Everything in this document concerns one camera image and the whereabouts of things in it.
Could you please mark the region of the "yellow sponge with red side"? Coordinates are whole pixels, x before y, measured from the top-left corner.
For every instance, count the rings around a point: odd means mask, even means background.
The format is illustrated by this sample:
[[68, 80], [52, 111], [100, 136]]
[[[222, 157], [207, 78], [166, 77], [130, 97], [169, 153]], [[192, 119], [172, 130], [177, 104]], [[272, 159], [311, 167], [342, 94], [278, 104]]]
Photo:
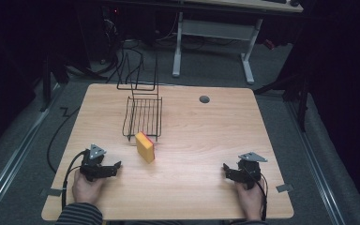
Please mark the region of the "yellow sponge with red side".
[[155, 159], [154, 143], [141, 131], [135, 135], [137, 151], [147, 162], [151, 163]]

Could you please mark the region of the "white-legged desk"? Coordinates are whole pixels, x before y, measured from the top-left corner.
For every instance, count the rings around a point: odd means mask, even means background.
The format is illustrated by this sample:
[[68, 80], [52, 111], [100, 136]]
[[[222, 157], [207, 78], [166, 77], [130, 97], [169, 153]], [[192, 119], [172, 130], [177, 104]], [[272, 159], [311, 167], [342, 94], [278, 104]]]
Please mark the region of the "white-legged desk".
[[[304, 11], [304, 8], [299, 3], [296, 3], [296, 0], [180, 0], [180, 5], [183, 6], [186, 2], [217, 6], [221, 9], [224, 9], [225, 7], [247, 9], [256, 13], [284, 13], [285, 15], [289, 15], [291, 13], [299, 14]], [[254, 84], [249, 57], [251, 56], [262, 24], [262, 16], [254, 19], [254, 24], [249, 23], [248, 25], [245, 25], [241, 23], [184, 19], [183, 13], [179, 12], [172, 75], [174, 77], [180, 76], [182, 58], [181, 44], [183, 36], [241, 40], [248, 42], [246, 51], [240, 54], [245, 77], [247, 83]]]

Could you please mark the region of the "person's right hand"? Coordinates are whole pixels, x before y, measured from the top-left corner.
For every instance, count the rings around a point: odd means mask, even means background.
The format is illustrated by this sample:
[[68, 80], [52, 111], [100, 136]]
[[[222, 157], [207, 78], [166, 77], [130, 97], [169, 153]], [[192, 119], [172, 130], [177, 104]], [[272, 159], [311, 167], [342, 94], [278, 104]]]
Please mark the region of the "person's right hand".
[[263, 193], [255, 184], [251, 189], [245, 189], [242, 183], [235, 182], [241, 209], [247, 220], [261, 220], [263, 216]]

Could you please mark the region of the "person's left hand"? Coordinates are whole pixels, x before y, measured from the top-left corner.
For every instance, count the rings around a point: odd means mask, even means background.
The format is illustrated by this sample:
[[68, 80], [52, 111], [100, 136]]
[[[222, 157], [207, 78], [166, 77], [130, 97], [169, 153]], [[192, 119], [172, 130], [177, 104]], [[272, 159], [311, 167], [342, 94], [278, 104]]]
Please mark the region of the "person's left hand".
[[95, 205], [98, 202], [100, 191], [105, 183], [105, 178], [95, 181], [88, 181], [86, 177], [77, 170], [74, 173], [72, 194], [76, 203], [90, 203]]

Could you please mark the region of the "metal floor rail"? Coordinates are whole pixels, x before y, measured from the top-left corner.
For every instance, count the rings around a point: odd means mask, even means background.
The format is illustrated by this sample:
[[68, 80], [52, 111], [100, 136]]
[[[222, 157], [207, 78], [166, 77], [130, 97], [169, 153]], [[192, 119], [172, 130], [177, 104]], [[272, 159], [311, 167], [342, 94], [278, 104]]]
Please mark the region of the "metal floor rail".
[[65, 88], [64, 84], [54, 84], [52, 100], [46, 103], [42, 97], [42, 85], [39, 84], [38, 97], [20, 113], [0, 139], [0, 202], [29, 154], [30, 146], [52, 105]]
[[319, 161], [314, 154], [308, 135], [300, 128], [298, 124], [297, 111], [295, 107], [292, 103], [289, 102], [285, 102], [285, 107], [292, 118], [292, 122], [294, 123], [295, 129], [302, 142], [307, 165], [309, 166], [310, 172], [313, 176], [314, 182], [320, 193], [322, 202], [325, 206], [328, 216], [330, 217], [332, 225], [346, 225], [333, 191], [329, 186], [326, 177], [324, 176], [322, 167], [320, 166]]

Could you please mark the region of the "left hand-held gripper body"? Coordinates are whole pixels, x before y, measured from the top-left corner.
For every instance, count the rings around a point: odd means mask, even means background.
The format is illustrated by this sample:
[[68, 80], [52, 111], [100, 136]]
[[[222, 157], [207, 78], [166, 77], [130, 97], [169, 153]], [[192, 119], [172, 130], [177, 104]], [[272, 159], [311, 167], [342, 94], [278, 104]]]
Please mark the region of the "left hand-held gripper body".
[[88, 181], [93, 182], [99, 178], [114, 176], [114, 166], [101, 165], [106, 153], [106, 150], [93, 143], [89, 149], [85, 150], [81, 165], [81, 174], [83, 174]]

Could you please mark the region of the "dark computer tower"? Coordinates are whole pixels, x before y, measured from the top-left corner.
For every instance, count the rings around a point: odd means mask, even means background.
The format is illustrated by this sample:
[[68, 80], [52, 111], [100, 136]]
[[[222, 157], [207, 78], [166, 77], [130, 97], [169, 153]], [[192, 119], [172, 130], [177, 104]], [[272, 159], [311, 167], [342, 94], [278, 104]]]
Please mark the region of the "dark computer tower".
[[111, 62], [121, 44], [119, 8], [81, 2], [76, 4], [76, 10], [89, 60]]

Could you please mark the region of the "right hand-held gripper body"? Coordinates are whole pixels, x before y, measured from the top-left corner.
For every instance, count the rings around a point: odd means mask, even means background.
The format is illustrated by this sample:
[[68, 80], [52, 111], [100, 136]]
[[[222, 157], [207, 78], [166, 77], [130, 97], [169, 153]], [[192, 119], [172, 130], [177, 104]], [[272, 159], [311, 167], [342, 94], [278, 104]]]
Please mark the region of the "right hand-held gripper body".
[[231, 179], [244, 184], [246, 189], [252, 189], [262, 177], [260, 162], [267, 162], [267, 159], [254, 152], [245, 153], [239, 158], [238, 169], [231, 171]]

